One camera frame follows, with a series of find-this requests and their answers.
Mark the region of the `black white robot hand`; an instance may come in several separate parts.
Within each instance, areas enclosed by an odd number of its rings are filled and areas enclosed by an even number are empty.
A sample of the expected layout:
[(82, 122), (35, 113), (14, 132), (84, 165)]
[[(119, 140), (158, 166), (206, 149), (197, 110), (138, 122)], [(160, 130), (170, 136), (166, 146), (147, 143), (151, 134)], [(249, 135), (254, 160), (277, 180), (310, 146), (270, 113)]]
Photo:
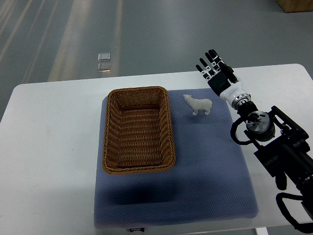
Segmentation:
[(212, 91), (229, 105), (238, 110), (246, 102), (251, 101), (251, 96), (243, 89), (242, 81), (236, 76), (234, 70), (228, 66), (218, 53), (210, 49), (205, 53), (207, 61), (200, 58), (197, 70), (207, 81)]

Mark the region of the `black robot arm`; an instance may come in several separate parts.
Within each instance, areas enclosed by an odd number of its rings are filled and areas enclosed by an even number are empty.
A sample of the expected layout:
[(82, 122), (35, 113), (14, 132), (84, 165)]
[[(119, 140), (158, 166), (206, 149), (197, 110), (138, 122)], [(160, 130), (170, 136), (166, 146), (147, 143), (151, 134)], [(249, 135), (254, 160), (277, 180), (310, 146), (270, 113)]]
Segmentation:
[(311, 234), (313, 224), (300, 224), (283, 201), (300, 201), (306, 213), (313, 215), (313, 160), (306, 142), (309, 135), (276, 106), (266, 113), (244, 99), (233, 109), (240, 117), (231, 126), (231, 138), (239, 145), (254, 144), (254, 155), (280, 190), (276, 203), (282, 215), (296, 230)]

